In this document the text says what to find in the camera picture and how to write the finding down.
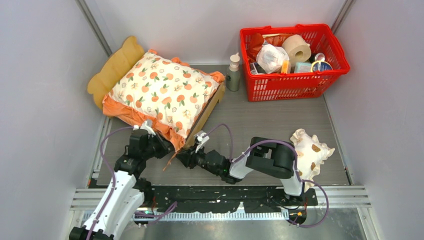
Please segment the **orange fruit print cushion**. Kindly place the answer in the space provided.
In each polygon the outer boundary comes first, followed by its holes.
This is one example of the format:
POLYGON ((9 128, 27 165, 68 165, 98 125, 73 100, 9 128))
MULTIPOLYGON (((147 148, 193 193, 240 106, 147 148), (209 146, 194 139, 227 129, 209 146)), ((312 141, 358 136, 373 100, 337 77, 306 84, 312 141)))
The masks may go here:
POLYGON ((225 81, 149 50, 102 100, 102 112, 128 125, 151 120, 152 128, 179 152, 209 100, 225 81))

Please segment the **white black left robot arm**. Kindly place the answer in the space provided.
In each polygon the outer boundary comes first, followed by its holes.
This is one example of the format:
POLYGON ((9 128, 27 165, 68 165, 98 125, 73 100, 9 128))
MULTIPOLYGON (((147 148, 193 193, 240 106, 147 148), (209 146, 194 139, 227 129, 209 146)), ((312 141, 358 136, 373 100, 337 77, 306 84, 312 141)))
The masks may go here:
POLYGON ((151 183, 140 179, 147 160, 164 157, 173 149, 151 127, 135 125, 99 204, 81 227, 72 228, 69 239, 118 240, 137 208, 153 202, 151 183))

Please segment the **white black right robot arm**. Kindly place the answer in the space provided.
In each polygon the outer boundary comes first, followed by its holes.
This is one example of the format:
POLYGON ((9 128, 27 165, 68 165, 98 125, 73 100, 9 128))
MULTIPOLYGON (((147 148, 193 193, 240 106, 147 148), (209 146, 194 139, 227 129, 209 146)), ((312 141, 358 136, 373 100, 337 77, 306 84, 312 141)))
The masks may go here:
POLYGON ((216 150, 204 152, 204 145, 209 139, 204 132, 198 134, 194 145, 177 153, 176 158, 186 168, 199 166, 228 184, 240 182, 253 171, 260 172, 281 181, 285 198, 291 205, 299 205, 305 199, 305 184, 298 173, 293 144, 253 137, 246 151, 230 159, 216 150))

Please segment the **wooden pet bed frame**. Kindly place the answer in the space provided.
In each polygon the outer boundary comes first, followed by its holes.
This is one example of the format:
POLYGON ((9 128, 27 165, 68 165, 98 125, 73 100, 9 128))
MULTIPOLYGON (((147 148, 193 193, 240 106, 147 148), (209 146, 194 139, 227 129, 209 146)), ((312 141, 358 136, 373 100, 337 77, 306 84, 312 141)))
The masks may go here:
MULTIPOLYGON (((149 50, 144 50, 138 44, 135 36, 129 36, 112 56, 107 60, 99 73, 91 78, 87 86, 87 92, 92 95, 94 103, 103 113, 103 98, 109 93, 114 85, 141 59, 149 50)), ((219 103, 225 93, 225 81, 208 101, 205 109, 197 119, 189 134, 184 148, 194 143, 194 135, 204 126, 215 105, 219 103)))

